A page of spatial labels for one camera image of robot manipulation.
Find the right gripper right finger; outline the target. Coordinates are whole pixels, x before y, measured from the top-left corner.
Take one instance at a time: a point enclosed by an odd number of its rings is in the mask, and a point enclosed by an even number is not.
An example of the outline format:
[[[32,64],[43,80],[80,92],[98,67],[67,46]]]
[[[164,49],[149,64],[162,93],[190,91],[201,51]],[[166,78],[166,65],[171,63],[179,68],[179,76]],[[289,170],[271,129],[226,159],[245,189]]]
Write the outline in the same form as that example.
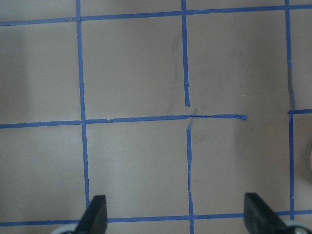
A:
[[[286,224],[257,193],[244,195],[244,225],[250,234],[285,234]]]

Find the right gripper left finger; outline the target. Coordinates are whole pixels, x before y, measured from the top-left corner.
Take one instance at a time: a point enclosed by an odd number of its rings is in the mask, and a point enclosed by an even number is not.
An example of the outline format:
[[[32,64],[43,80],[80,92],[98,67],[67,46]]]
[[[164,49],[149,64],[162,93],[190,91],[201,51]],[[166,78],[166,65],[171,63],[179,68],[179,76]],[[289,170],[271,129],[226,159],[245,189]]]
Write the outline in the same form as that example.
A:
[[[107,230],[107,204],[105,195],[96,195],[91,200],[76,227],[77,234],[104,234]]]

